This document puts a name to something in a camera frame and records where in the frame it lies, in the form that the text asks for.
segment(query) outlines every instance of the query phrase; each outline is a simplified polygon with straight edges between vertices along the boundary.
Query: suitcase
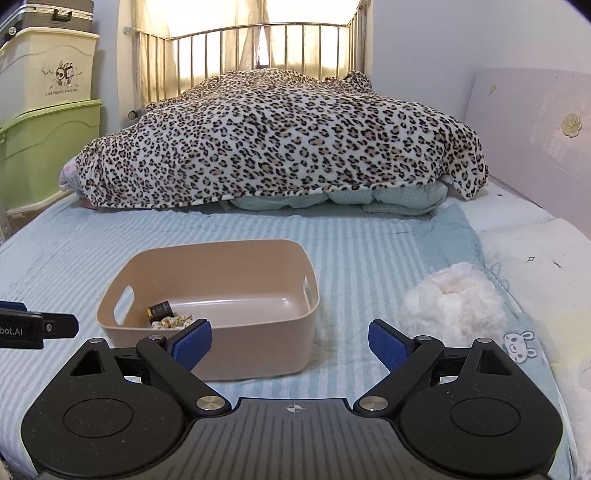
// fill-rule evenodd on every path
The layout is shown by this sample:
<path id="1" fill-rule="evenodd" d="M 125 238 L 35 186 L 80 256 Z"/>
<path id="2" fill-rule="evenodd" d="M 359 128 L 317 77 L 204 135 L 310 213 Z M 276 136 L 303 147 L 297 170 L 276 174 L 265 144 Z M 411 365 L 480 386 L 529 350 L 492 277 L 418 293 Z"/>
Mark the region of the suitcase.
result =
<path id="1" fill-rule="evenodd" d="M 89 32 L 93 8 L 92 0 L 18 0 L 0 7 L 0 47 L 28 27 Z"/>

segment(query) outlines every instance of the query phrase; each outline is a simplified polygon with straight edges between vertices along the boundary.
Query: basket handle hole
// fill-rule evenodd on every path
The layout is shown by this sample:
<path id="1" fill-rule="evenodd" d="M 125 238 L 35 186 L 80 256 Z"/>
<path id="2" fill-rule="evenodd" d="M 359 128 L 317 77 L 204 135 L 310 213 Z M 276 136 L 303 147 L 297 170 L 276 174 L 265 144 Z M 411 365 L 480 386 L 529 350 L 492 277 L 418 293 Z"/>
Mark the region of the basket handle hole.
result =
<path id="1" fill-rule="evenodd" d="M 115 317 L 117 325 L 123 324 L 131 306 L 134 304 L 134 300 L 134 289 L 130 286 L 125 287 L 125 290 L 121 294 L 119 301 L 115 305 L 115 310 L 113 311 L 113 316 Z"/>
<path id="2" fill-rule="evenodd" d="M 312 311 L 312 288 L 310 287 L 310 282 L 308 281 L 308 277 L 304 275 L 303 281 L 303 290 L 304 290 L 304 298 L 306 299 L 306 304 L 308 306 L 308 312 Z"/>

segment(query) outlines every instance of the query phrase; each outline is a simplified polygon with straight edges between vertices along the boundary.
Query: plastic storage basket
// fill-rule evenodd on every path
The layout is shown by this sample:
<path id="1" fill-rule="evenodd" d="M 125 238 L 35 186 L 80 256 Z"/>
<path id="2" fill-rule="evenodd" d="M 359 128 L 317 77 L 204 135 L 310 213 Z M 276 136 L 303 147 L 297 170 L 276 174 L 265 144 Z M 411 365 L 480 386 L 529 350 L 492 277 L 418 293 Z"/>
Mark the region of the plastic storage basket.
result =
<path id="1" fill-rule="evenodd" d="M 153 333 L 170 337 L 177 330 L 152 330 L 146 313 L 162 301 L 176 315 L 211 322 L 212 348 L 193 370 L 203 380 L 290 374 L 310 360 L 319 292 L 308 255 L 291 240 L 142 252 L 115 277 L 97 319 L 115 347 L 135 346 Z M 118 323 L 115 311 L 125 306 Z"/>
<path id="2" fill-rule="evenodd" d="M 98 38 L 31 27 L 0 48 L 0 125 L 31 110 L 90 100 Z"/>
<path id="3" fill-rule="evenodd" d="M 0 203 L 7 210 L 42 202 L 59 189 L 61 169 L 99 136 L 100 100 L 25 113 L 0 128 Z"/>

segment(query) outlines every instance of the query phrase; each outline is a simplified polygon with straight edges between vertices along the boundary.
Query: folded quilt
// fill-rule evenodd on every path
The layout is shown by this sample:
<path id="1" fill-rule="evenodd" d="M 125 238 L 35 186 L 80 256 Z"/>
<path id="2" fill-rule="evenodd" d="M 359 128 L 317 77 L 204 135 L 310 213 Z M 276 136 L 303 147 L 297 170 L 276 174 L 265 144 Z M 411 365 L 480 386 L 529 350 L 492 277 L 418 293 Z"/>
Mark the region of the folded quilt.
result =
<path id="1" fill-rule="evenodd" d="M 476 133 L 419 103 L 376 95 L 359 72 L 318 81 L 229 72 L 151 104 L 74 159 L 92 205 L 168 208 L 251 196 L 425 185 L 465 199 L 486 183 Z"/>

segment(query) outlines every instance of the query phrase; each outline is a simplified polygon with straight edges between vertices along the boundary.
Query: small box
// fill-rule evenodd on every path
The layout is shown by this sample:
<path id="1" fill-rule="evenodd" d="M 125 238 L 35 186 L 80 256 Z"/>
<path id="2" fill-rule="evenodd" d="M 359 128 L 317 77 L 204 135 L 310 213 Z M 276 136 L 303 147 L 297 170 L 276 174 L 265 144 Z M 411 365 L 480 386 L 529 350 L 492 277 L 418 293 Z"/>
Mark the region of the small box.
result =
<path id="1" fill-rule="evenodd" d="M 119 325 L 123 293 L 133 301 Z M 271 377 L 309 362 L 319 292 L 303 247 L 291 240 L 244 240 L 147 250 L 115 277 L 97 320 L 111 346 L 132 347 L 148 335 L 146 309 L 168 301 L 175 315 L 206 318 L 212 348 L 193 372 L 202 380 Z"/>
<path id="2" fill-rule="evenodd" d="M 148 320 L 150 323 L 159 322 L 166 317 L 174 317 L 174 312 L 170 306 L 170 303 L 164 301 L 157 305 L 152 305 L 147 310 Z"/>

